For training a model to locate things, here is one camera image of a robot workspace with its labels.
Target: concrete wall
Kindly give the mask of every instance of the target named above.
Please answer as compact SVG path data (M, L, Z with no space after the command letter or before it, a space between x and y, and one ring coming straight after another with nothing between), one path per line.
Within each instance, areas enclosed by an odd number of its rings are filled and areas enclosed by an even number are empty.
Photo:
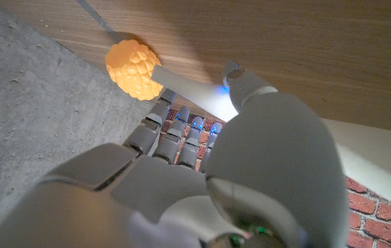
M153 103L0 8L0 220L48 170L122 143Z

